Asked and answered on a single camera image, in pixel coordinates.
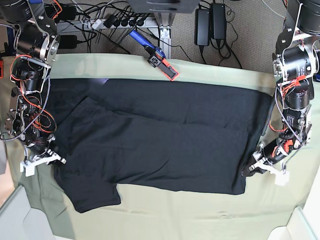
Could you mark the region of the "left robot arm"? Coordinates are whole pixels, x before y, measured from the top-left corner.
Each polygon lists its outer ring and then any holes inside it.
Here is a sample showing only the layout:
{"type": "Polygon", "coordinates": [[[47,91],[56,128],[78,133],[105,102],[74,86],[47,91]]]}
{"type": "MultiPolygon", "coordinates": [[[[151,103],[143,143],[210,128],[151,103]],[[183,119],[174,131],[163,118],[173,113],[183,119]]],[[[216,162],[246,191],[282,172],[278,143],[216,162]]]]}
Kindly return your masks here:
{"type": "Polygon", "coordinates": [[[272,55],[276,77],[273,100],[265,127],[278,136],[270,143],[261,142],[241,174],[251,177],[269,172],[285,176],[292,157],[310,142],[312,133],[311,103],[314,98],[313,77],[320,70],[315,43],[320,39],[320,2],[289,0],[283,31],[272,55]],[[273,110],[280,114],[281,129],[273,129],[273,110]]]}

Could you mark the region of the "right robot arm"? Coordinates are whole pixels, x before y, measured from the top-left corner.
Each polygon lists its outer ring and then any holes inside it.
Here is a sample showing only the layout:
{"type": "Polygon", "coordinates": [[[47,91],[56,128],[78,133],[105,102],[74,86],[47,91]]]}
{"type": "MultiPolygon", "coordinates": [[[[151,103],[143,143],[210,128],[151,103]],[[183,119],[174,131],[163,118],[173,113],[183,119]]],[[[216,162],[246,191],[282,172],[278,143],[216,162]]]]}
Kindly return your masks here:
{"type": "Polygon", "coordinates": [[[46,110],[51,90],[50,72],[60,44],[56,18],[63,8],[57,0],[47,13],[41,0],[2,0],[0,14],[15,31],[16,57],[10,66],[10,109],[2,141],[18,140],[24,150],[23,169],[33,164],[65,164],[56,152],[57,124],[46,110]]]}

